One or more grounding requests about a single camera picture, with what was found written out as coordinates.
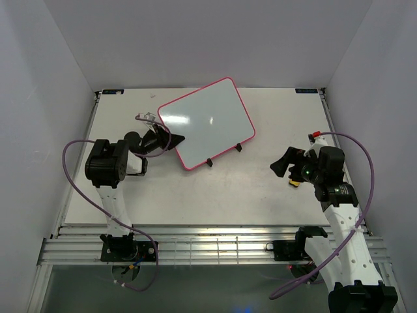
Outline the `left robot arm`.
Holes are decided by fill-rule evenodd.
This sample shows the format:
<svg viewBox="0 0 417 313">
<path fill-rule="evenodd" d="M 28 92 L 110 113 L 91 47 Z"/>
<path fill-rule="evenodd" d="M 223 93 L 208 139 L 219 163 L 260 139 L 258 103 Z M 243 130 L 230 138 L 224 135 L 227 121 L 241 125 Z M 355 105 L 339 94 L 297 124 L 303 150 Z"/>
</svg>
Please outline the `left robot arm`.
<svg viewBox="0 0 417 313">
<path fill-rule="evenodd" d="M 104 243 L 104 258 L 132 260 L 139 254 L 139 243 L 131 230 L 120 184 L 127 176 L 144 176 L 149 155 L 160 148 L 171 150 L 185 140 L 160 125 L 151 125 L 144 136 L 130 131 L 115 143 L 99 139 L 85 163 L 85 176 L 95 187 L 102 208 L 106 211 L 107 232 L 100 236 Z"/>
</svg>

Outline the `yellow bone-shaped eraser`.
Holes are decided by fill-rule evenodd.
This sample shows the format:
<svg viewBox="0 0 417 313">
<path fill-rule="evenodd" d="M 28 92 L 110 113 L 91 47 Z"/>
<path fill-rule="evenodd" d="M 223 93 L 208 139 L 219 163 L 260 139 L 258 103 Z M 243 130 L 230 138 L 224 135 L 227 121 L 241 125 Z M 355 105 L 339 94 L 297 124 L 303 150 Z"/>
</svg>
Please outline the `yellow bone-shaped eraser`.
<svg viewBox="0 0 417 313">
<path fill-rule="evenodd" d="M 294 188 L 298 188 L 300 186 L 300 182 L 289 179 L 289 185 Z"/>
</svg>

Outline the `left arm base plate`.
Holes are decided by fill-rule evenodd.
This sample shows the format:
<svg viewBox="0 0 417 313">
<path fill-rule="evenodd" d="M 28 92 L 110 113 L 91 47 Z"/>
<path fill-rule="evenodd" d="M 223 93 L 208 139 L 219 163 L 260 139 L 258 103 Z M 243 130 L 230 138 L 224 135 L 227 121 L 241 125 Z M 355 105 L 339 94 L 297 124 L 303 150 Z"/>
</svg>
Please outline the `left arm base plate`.
<svg viewBox="0 0 417 313">
<path fill-rule="evenodd" d="M 144 262 L 156 261 L 156 249 L 150 241 L 132 241 L 127 244 L 103 243 L 100 261 L 132 262 L 142 259 Z"/>
</svg>

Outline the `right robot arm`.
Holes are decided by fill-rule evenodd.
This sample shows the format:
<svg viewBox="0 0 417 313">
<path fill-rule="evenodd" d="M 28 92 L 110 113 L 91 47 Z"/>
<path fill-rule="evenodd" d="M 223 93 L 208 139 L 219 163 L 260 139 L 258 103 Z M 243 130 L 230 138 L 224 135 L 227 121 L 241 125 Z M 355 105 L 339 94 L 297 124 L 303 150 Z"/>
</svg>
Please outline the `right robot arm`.
<svg viewBox="0 0 417 313">
<path fill-rule="evenodd" d="M 270 169 L 295 182 L 314 186 L 315 197 L 329 222 L 337 248 L 332 250 L 322 228 L 304 226 L 296 233 L 294 250 L 311 258 L 328 288 L 331 312 L 391 312 L 398 301 L 376 269 L 360 227 L 360 210 L 352 185 L 344 180 L 344 152 L 331 146 L 309 151 L 289 147 Z"/>
</svg>

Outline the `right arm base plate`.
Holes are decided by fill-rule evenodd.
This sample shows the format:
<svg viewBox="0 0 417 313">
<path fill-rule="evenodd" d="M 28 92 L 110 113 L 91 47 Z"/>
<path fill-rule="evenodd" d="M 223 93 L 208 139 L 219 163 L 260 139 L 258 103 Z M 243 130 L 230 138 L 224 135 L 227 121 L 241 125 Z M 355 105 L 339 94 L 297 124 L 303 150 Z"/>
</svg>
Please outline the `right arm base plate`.
<svg viewBox="0 0 417 313">
<path fill-rule="evenodd" d="M 311 261 L 295 240 L 270 241 L 265 245 L 265 250 L 273 253 L 274 261 Z"/>
</svg>

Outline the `pink framed whiteboard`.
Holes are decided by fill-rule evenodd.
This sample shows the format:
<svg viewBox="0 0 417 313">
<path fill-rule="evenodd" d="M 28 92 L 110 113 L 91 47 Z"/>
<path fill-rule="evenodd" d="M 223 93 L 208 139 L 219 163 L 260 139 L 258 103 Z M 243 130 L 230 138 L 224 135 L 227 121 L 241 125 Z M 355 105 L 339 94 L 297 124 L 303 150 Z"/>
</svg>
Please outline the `pink framed whiteboard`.
<svg viewBox="0 0 417 313">
<path fill-rule="evenodd" d="M 175 147 L 185 170 L 203 164 L 232 150 L 256 135 L 243 99 L 230 77 L 161 105 L 157 114 L 161 122 L 184 141 Z"/>
</svg>

